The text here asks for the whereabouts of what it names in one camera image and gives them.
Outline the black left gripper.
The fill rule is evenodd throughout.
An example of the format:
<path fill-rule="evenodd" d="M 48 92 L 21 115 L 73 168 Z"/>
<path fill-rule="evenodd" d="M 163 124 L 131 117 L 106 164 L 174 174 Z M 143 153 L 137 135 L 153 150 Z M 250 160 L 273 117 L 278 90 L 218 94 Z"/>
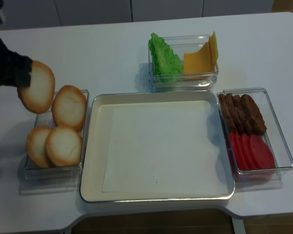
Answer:
<path fill-rule="evenodd" d="M 0 38 L 0 86 L 29 87 L 32 64 L 31 58 L 10 51 Z M 16 69 L 22 72 L 15 74 Z"/>

